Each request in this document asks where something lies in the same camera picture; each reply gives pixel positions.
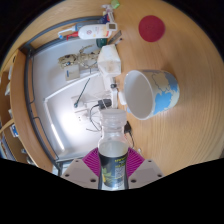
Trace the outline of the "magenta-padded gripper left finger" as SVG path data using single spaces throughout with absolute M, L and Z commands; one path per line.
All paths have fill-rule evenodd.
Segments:
M 90 151 L 82 159 L 74 159 L 62 177 L 81 187 L 97 189 L 100 176 L 98 149 Z

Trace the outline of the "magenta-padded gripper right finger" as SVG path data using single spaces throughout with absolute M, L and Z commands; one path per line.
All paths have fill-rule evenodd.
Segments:
M 134 149 L 128 149 L 126 175 L 130 189 L 140 188 L 163 177 L 163 173 L 151 159 L 144 159 Z

